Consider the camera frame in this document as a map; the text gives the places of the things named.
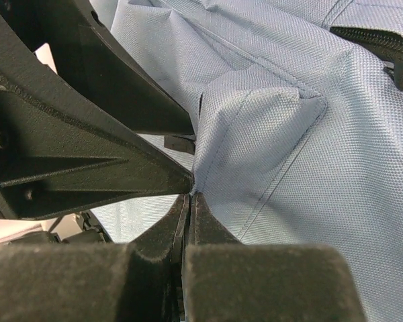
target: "stitching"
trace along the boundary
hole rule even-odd
[[[390,9],[401,9],[403,10],[403,7],[394,7],[393,5],[369,5],[367,3],[358,3],[355,2],[356,5],[362,5],[364,7],[380,7],[380,8],[390,8]]]
[[[269,184],[269,186],[264,190],[263,194],[260,196],[260,198],[257,200],[257,203],[255,204],[255,206],[253,207],[253,210],[251,211],[251,215],[249,216],[249,218],[246,220],[245,224],[243,225],[242,229],[239,231],[237,237],[239,240],[241,240],[248,232],[249,228],[251,228],[251,225],[254,223],[255,219],[259,216],[259,214],[261,213],[261,211],[264,209],[264,206],[266,205],[267,201],[269,201],[269,199],[271,198],[271,196],[273,195],[273,193],[275,192],[276,188],[279,186],[279,183],[281,183],[282,179],[285,178],[285,175],[287,174],[288,170],[292,167],[293,163],[297,160],[297,157],[300,155],[300,153],[303,151],[304,146],[306,145],[306,143],[308,143],[310,137],[312,136],[312,133],[315,129],[315,127],[318,125],[319,121],[322,119],[322,116],[324,116],[324,112],[326,110],[326,101],[323,99],[324,97],[318,97],[320,99],[322,99],[324,108],[322,109],[322,112],[320,113],[320,115],[315,119],[314,123],[303,133],[303,135],[300,137],[300,139],[297,141],[297,143],[295,144],[295,146],[292,148],[291,152],[284,157],[284,162],[282,164],[282,167],[279,169],[277,175],[279,175],[282,170],[283,167],[287,164],[287,161],[289,159],[289,157],[291,156],[292,152],[298,147],[299,143],[301,142],[302,138],[304,138],[304,136],[308,133],[309,135],[304,138],[304,143],[302,144],[302,146],[300,147],[300,150],[298,151],[298,153],[294,156],[294,159],[288,164],[288,167],[286,168],[286,170],[283,172],[283,174],[281,175],[281,177],[279,178],[279,180],[277,179],[277,175],[273,178],[273,180],[271,181],[271,184]],[[267,194],[267,192],[271,189],[271,187],[273,187],[272,191],[269,193],[269,197],[265,199],[265,202],[261,205],[260,209],[255,213],[255,209],[258,207],[258,205],[260,204],[261,200],[264,199],[265,195]]]
[[[294,76],[290,71],[286,70],[285,68],[283,68],[280,65],[275,64],[274,62],[270,61],[269,59],[265,58],[265,57],[255,57],[253,56],[251,53],[247,52],[246,50],[243,50],[242,48],[236,46],[235,44],[233,44],[232,42],[229,42],[228,40],[224,39],[223,37],[220,37],[219,35],[217,35],[216,33],[212,32],[211,30],[209,30],[208,28],[205,28],[204,26],[202,26],[200,23],[198,23],[197,21],[192,21],[191,19],[189,19],[186,15],[184,15],[181,11],[179,11],[178,9],[176,9],[174,6],[168,4],[166,2],[166,0],[157,0],[158,2],[160,2],[162,5],[168,7],[169,9],[172,9],[173,11],[175,11],[176,13],[178,13],[182,19],[184,19],[188,24],[191,24],[194,28],[199,28],[201,31],[203,31],[208,37],[211,37],[211,39],[213,39],[214,41],[216,41],[217,43],[225,46],[226,48],[232,50],[235,54],[238,54],[240,56],[242,56],[243,58],[246,58],[247,60],[250,60],[251,62],[258,64],[259,66],[271,71],[273,74],[275,74],[275,76],[278,76],[280,79],[282,79],[283,81],[291,84],[291,85],[298,85],[299,87],[301,87],[302,89],[306,90],[306,91],[312,91],[314,94],[316,95],[321,95],[321,93],[319,93],[316,89],[313,89],[311,86],[309,86],[308,84],[306,84],[304,81],[300,80],[298,77]],[[271,64],[273,67],[277,68],[280,70],[280,72],[286,74],[288,77],[293,78],[294,82],[291,82],[290,80],[284,78],[283,76],[279,76],[277,74],[276,70],[273,70],[272,67],[270,66],[265,66],[263,64],[261,64],[259,61],[257,61],[257,59],[263,59],[266,62],[268,62],[269,64]]]
[[[350,55],[354,52],[355,47],[352,47],[351,50],[348,51],[348,53],[343,57],[343,59],[341,60],[340,64],[342,64],[342,68],[341,68],[341,76],[339,77],[338,81],[336,82],[336,84],[334,85],[335,88],[337,88],[339,86],[339,84],[342,81],[342,78],[345,75],[345,65],[343,64],[344,61],[346,61]],[[271,184],[269,184],[269,186],[265,189],[264,193],[261,195],[261,197],[259,198],[259,200],[257,201],[257,203],[255,204],[249,218],[245,221],[245,224],[243,225],[242,229],[239,231],[238,234],[236,234],[237,238],[239,240],[242,240],[242,238],[246,235],[247,231],[249,230],[249,228],[251,227],[251,225],[253,224],[253,222],[255,221],[255,219],[259,216],[260,212],[264,209],[265,205],[267,204],[267,201],[269,201],[269,199],[271,198],[271,196],[273,195],[273,193],[275,192],[276,188],[279,186],[279,183],[281,183],[282,179],[285,177],[285,175],[287,174],[288,170],[291,168],[291,166],[293,165],[293,163],[297,160],[297,157],[300,155],[300,152],[303,150],[304,146],[306,145],[306,143],[308,142],[310,136],[313,133],[313,129],[316,127],[316,125],[319,123],[319,121],[322,119],[322,116],[324,115],[320,114],[317,118],[317,120],[308,128],[308,130],[301,136],[304,137],[304,135],[306,133],[310,133],[310,135],[306,138],[306,141],[304,142],[304,145],[302,146],[302,148],[300,149],[300,151],[297,153],[297,155],[294,157],[294,159],[289,163],[287,169],[285,170],[285,172],[283,172],[281,178],[279,180],[276,180],[276,177],[272,180]],[[285,162],[282,165],[281,169],[279,169],[279,173],[281,173],[283,167],[286,165],[286,160],[290,157],[292,151],[288,154],[288,156],[285,157]],[[263,205],[260,207],[260,209],[255,213],[255,209],[257,208],[257,206],[259,205],[259,202],[261,201],[261,199],[263,199],[263,197],[266,195],[266,192],[269,191],[271,189],[271,193],[269,194],[269,197],[265,200],[265,202],[263,203]]]
[[[321,26],[324,29],[330,29],[333,21],[352,3],[354,0],[338,0],[331,10],[327,13]]]
[[[218,152],[220,151],[221,146],[222,146],[222,144],[224,143],[224,140],[225,140],[226,137],[227,137],[228,131],[230,130],[232,124],[237,120],[237,117],[239,116],[240,112],[242,111],[242,108],[243,108],[244,104],[247,102],[247,99],[248,99],[249,95],[252,94],[252,92],[253,92],[253,90],[251,89],[251,90],[244,96],[244,98],[243,98],[243,100],[242,100],[242,103],[240,104],[240,107],[238,108],[238,111],[236,112],[236,115],[233,117],[233,119],[231,120],[230,124],[228,124],[227,130],[225,131],[224,136],[223,136],[222,139],[221,139],[220,145],[218,146],[218,149],[217,149],[216,152],[215,152],[215,156],[212,158],[212,162],[210,163],[209,168],[208,168],[208,171],[206,172],[206,176],[205,176],[205,179],[204,179],[204,182],[203,182],[203,186],[201,187],[201,189],[200,189],[199,191],[203,191],[203,190],[204,190],[204,187],[206,186],[206,181],[208,181],[208,177],[209,177],[210,170],[212,169],[212,165],[214,164],[215,159],[216,159],[216,157],[217,157],[217,155],[218,155]]]

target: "textured black plastic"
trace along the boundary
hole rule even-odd
[[[160,88],[98,20],[89,0],[30,0],[58,74],[138,133],[193,133],[188,113]]]
[[[45,219],[191,186],[189,171],[40,64],[0,16],[0,218]]]
[[[0,14],[31,51],[46,42],[31,0],[0,0]]]

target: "screw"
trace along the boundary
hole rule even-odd
[[[0,150],[4,150],[9,146],[9,136],[6,132],[0,132]]]

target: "light blue fabric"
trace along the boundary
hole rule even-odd
[[[246,244],[336,247],[375,322],[403,321],[403,92],[378,58],[327,29],[403,35],[399,5],[132,0],[111,27],[189,112],[194,159],[168,153],[192,165],[213,214]],[[167,212],[174,197],[162,198],[94,212],[128,242]]]

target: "black zipper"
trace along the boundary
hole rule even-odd
[[[380,59],[394,63],[394,71],[387,72],[403,91],[403,37],[385,30],[332,27],[335,35],[368,49]]]

